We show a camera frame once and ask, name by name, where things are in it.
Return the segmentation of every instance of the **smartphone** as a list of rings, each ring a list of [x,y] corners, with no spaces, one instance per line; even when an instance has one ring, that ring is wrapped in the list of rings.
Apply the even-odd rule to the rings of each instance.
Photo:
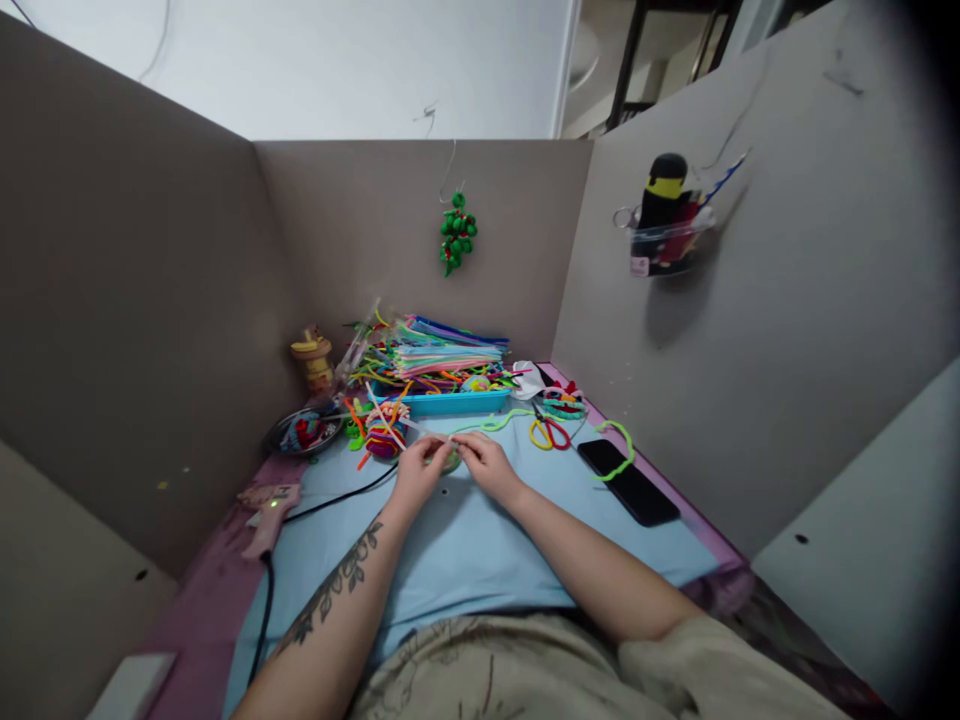
[[[580,443],[577,452],[597,475],[607,475],[626,459],[609,440]],[[656,527],[680,519],[677,506],[636,465],[628,465],[606,485],[633,519],[644,527]]]

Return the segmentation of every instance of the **glue gun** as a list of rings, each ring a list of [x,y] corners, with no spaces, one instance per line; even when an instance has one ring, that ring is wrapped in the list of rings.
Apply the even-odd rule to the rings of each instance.
[[[260,524],[250,546],[240,553],[245,560],[259,560],[266,550],[273,550],[280,535],[280,526],[287,511],[300,504],[299,485],[267,485],[240,493],[240,502],[260,511]]]

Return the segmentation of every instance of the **small bowl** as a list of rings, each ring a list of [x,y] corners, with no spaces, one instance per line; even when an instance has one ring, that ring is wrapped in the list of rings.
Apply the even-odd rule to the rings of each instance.
[[[324,421],[323,413],[320,413],[320,422],[321,423],[326,422],[334,426],[333,432],[327,435],[327,437],[323,438],[319,442],[314,443],[310,447],[304,448],[302,450],[284,452],[280,448],[280,443],[283,440],[283,436],[286,435],[287,428],[290,427],[290,423],[296,422],[297,419],[304,413],[316,413],[316,412],[320,412],[320,411],[315,407],[303,408],[302,410],[297,410],[294,413],[290,413],[289,415],[281,419],[276,425],[274,425],[273,428],[270,430],[270,432],[267,433],[266,440],[264,441],[266,443],[267,448],[270,450],[270,452],[276,453],[277,455],[282,455],[283,457],[308,458],[308,457],[313,457],[314,455],[317,455],[323,452],[324,450],[326,450],[327,447],[330,445],[330,443],[332,443],[334,439],[336,439],[337,435],[340,434],[340,431],[343,430],[344,420],[341,417],[341,418],[336,418],[335,420]],[[336,408],[327,410],[327,413],[334,413],[334,412],[336,412]]]

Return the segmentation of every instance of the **scissors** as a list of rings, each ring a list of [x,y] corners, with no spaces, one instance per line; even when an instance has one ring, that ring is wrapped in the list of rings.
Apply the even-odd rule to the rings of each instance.
[[[567,431],[560,427],[560,423],[556,420],[553,420],[549,416],[544,416],[540,409],[534,405],[533,414],[536,418],[533,421],[533,424],[530,425],[530,442],[536,445],[541,450],[552,450],[556,448],[557,450],[566,450],[570,447],[570,436],[567,435]],[[556,428],[557,431],[563,435],[563,438],[567,441],[564,445],[558,445],[557,439],[553,437],[553,429]],[[543,436],[543,439],[546,440],[546,443],[538,443],[536,435],[534,435],[534,430],[538,430]]]

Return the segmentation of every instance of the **light blue mat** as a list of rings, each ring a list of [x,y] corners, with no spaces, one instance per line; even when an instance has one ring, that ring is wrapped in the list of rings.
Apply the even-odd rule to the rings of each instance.
[[[529,407],[527,403],[510,402],[516,407]],[[418,419],[425,427],[441,432],[451,432],[473,421],[480,419]],[[503,445],[517,474],[530,486],[678,587],[717,569],[714,556],[682,521],[656,528],[637,524],[609,490],[597,489],[603,488],[602,483],[592,479],[593,472],[574,448],[545,452],[534,447],[529,437],[531,422],[529,416],[516,417],[506,428],[491,434]],[[564,423],[571,434],[578,426],[579,421]],[[410,431],[410,440],[417,436],[416,431]],[[598,437],[593,427],[584,425],[574,445]],[[305,497],[291,514],[362,487],[388,467],[371,459],[357,472],[360,458],[360,453],[348,450],[346,438],[340,437],[303,476],[304,493],[324,495]],[[383,507],[395,477],[368,493],[284,527],[273,556],[276,588],[264,658],[273,651],[320,582]],[[225,718],[246,690],[263,621],[266,587],[264,577],[237,640],[224,703]],[[440,479],[436,492],[410,530],[371,662],[382,662],[411,630],[445,617],[573,606],[573,600],[530,539],[484,495],[461,464]]]

